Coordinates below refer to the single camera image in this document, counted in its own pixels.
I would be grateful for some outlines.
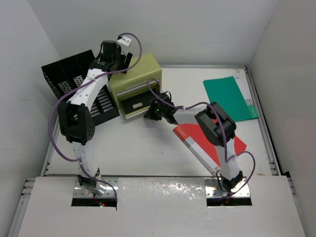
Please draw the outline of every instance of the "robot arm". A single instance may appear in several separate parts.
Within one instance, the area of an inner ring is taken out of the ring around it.
[[[163,101],[174,105],[166,93],[160,93],[157,94],[157,96]],[[161,118],[165,118],[171,124],[198,124],[208,141],[216,148],[221,165],[222,187],[230,192],[243,177],[242,171],[237,163],[234,148],[236,124],[219,104],[212,102],[211,106],[217,112],[224,128],[227,142],[227,156],[225,156],[222,130],[218,121],[216,121],[216,116],[208,106],[206,108],[199,107],[189,110],[180,110],[157,99],[152,102],[144,117],[153,120],[161,120]],[[201,162],[205,168],[209,170],[209,167],[207,166],[208,161],[202,160]]]
[[[88,141],[93,138],[95,124],[90,114],[92,104],[100,90],[107,84],[109,77],[106,72],[126,69],[129,66],[132,54],[128,52],[131,39],[120,37],[117,41],[104,41],[96,60],[87,72],[82,84],[94,82],[78,90],[67,102],[58,107],[59,123],[62,135],[71,143],[76,158],[80,158],[79,170],[83,177],[80,165],[91,177],[99,176],[99,168],[91,154],[92,149]]]

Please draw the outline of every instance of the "white wall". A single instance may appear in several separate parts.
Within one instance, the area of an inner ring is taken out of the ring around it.
[[[316,1],[278,3],[251,71],[306,234],[315,236]]]
[[[28,1],[61,57],[97,53],[102,40],[132,32],[163,64],[249,64],[277,2]]]
[[[26,0],[0,3],[0,237],[24,181],[40,174],[47,118],[56,100],[40,67],[59,56]]]

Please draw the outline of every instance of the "mesh pen holder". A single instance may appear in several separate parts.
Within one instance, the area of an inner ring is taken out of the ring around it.
[[[45,80],[59,99],[82,84],[87,75],[89,65],[93,60],[92,50],[88,50],[42,66],[41,69]],[[106,85],[97,95],[90,112],[96,126],[119,116],[119,110]]]

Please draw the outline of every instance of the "teal folder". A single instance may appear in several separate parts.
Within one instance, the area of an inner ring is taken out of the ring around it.
[[[234,77],[205,80],[203,82],[210,102],[217,102],[235,121],[256,119],[257,110],[249,98],[245,100]]]

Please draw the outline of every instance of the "cable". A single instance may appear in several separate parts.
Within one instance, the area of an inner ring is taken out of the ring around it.
[[[151,78],[151,79],[154,80],[154,81],[156,81],[157,84],[158,84],[159,87],[160,87],[159,81],[158,81],[157,79],[154,79],[154,78]],[[166,104],[166,105],[168,105],[168,106],[170,106],[170,107],[172,107],[172,108],[174,108],[174,109],[178,109],[178,110],[183,110],[183,109],[184,109],[184,107],[178,107],[178,106],[171,105],[171,104],[169,104],[168,102],[166,102],[166,101],[164,101],[163,99],[161,99],[159,96],[157,96],[157,95],[155,94],[155,92],[151,89],[151,87],[149,86],[149,80],[147,81],[147,86],[148,86],[150,92],[151,92],[158,100],[160,100],[160,101],[163,102],[164,104]],[[225,155],[224,161],[225,161],[226,163],[228,163],[228,162],[229,162],[232,158],[234,158],[235,156],[231,156],[231,157],[227,158],[227,141],[226,141],[225,130],[224,130],[224,127],[223,127],[223,125],[222,125],[222,122],[221,122],[221,120],[220,120],[220,118],[219,118],[219,116],[218,116],[216,110],[213,108],[213,106],[211,106],[211,105],[210,105],[209,103],[207,103],[207,102],[199,102],[199,103],[196,103],[196,104],[194,104],[194,105],[192,105],[192,106],[187,107],[186,110],[192,109],[192,108],[194,108],[194,107],[196,107],[196,106],[198,106],[198,105],[207,105],[207,106],[211,109],[211,111],[214,113],[214,115],[215,115],[215,117],[216,117],[216,119],[217,119],[217,122],[218,122],[218,124],[219,124],[219,126],[220,126],[220,128],[221,128],[222,134],[223,134],[224,155]],[[249,155],[252,157],[252,159],[253,159],[253,168],[252,168],[252,171],[251,171],[251,173],[250,173],[248,179],[247,179],[246,182],[241,186],[241,188],[238,189],[236,192],[230,193],[230,194],[228,194],[228,195],[225,196],[225,197],[217,198],[216,200],[222,200],[222,199],[230,198],[232,195],[234,195],[234,194],[236,194],[237,192],[239,192],[239,191],[249,182],[250,178],[252,177],[252,175],[253,175],[253,173],[254,173],[254,171],[255,171],[255,168],[256,168],[256,160],[255,160],[255,157],[253,156],[253,154],[250,153],[249,151],[243,151],[242,153],[240,153],[240,154],[237,155],[237,156],[240,156],[240,155],[242,155],[242,154],[244,154],[244,153],[249,154]]]
[[[220,171],[220,170],[217,170],[217,171],[216,171],[217,182],[218,182],[219,188],[222,190],[222,192],[225,192],[225,191],[222,189],[222,185],[221,185],[221,182],[220,182],[219,177],[218,177],[218,172],[219,172],[219,171]]]
[[[96,79],[98,79],[98,78],[100,78],[100,77],[102,77],[102,76],[105,76],[105,75],[111,75],[111,74],[114,74],[114,73],[123,73],[123,72],[126,72],[126,71],[132,69],[133,67],[135,67],[135,66],[138,64],[139,60],[141,59],[142,51],[143,51],[143,49],[142,49],[142,44],[140,43],[140,40],[137,38],[136,35],[134,35],[134,34],[132,34],[132,33],[122,33],[122,34],[120,34],[118,37],[121,37],[121,36],[123,36],[123,35],[133,36],[133,37],[137,40],[137,42],[138,42],[138,44],[139,44],[139,56],[138,56],[138,59],[136,60],[136,62],[135,62],[132,66],[130,66],[130,67],[126,68],[126,69],[122,69],[122,70],[118,70],[118,71],[114,71],[114,72],[105,72],[105,73],[102,73],[102,74],[100,74],[100,75],[97,75],[97,76],[94,78],[94,80],[96,80]],[[79,87],[73,89],[72,91],[69,91],[68,93],[66,93],[66,94],[63,95],[62,97],[60,97],[60,98],[58,99],[58,101],[56,102],[56,104],[53,106],[53,108],[52,108],[52,110],[51,110],[51,112],[50,112],[50,116],[49,116],[49,119],[48,119],[48,136],[49,136],[50,142],[51,142],[52,146],[54,147],[54,149],[56,150],[56,152],[57,152],[63,159],[65,159],[66,161],[69,161],[69,162],[77,162],[77,161],[81,162],[81,158],[78,158],[78,159],[70,159],[70,158],[66,157],[66,156],[59,150],[58,146],[56,145],[56,143],[55,143],[55,141],[54,141],[54,138],[53,138],[53,131],[52,131],[52,120],[53,120],[53,117],[54,117],[54,113],[56,112],[56,110],[57,110],[59,104],[60,104],[65,98],[67,98],[68,96],[72,95],[73,93],[75,93],[76,91],[80,90],[81,88],[84,88],[85,86],[88,86],[88,85],[90,85],[91,83],[94,83],[94,82],[95,82],[94,80],[91,80],[91,81],[89,81],[88,83],[86,83],[86,84],[84,84],[84,85],[81,85],[81,86],[79,86]],[[88,172],[84,169],[84,167],[83,167],[82,165],[80,165],[80,167],[81,167],[81,169],[82,169],[82,171],[83,171],[83,173],[84,173],[85,175],[88,174]],[[88,175],[87,175],[87,177],[89,177],[90,179],[92,179],[92,180],[94,180],[94,181],[98,181],[98,182],[105,183],[106,185],[108,185],[108,186],[110,186],[110,187],[113,188],[113,186],[112,186],[111,184],[109,184],[109,183],[107,183],[107,182],[105,182],[105,181],[103,181],[103,180],[98,180],[98,179],[96,179],[96,178],[94,178],[94,177],[91,177],[90,175],[88,176]],[[117,201],[117,200],[118,200],[117,193],[116,193],[116,191],[115,191],[114,188],[113,188],[113,190],[114,190],[115,197],[116,197],[116,201]]]

